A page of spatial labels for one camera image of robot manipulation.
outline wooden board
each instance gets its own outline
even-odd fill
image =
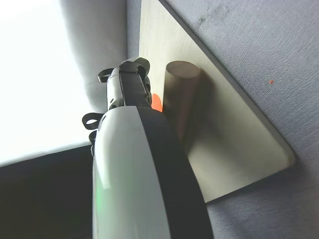
[[[289,145],[164,1],[142,0],[140,56],[149,60],[152,92],[161,98],[167,63],[188,61],[204,72],[188,158],[206,202],[293,164]]]

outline brown cylinder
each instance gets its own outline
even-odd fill
[[[163,113],[175,127],[180,142],[184,140],[199,76],[200,69],[189,62],[173,61],[166,65]]]

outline black strap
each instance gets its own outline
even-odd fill
[[[82,123],[84,127],[88,130],[97,129],[99,127],[99,122],[102,116],[103,114],[100,113],[88,113],[82,117]]]
[[[99,82],[106,83],[114,68],[108,68],[98,74]]]

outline black panel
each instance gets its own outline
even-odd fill
[[[198,182],[165,116],[138,107],[163,195],[172,239],[212,239]]]

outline gray wall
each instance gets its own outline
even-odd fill
[[[60,5],[86,94],[96,111],[105,112],[106,88],[97,74],[127,59],[126,0],[60,0]]]
[[[298,156],[294,167],[208,203],[216,238],[319,238],[319,1],[167,2]],[[139,22],[140,0],[128,3],[128,22]],[[137,55],[139,29],[128,32]]]

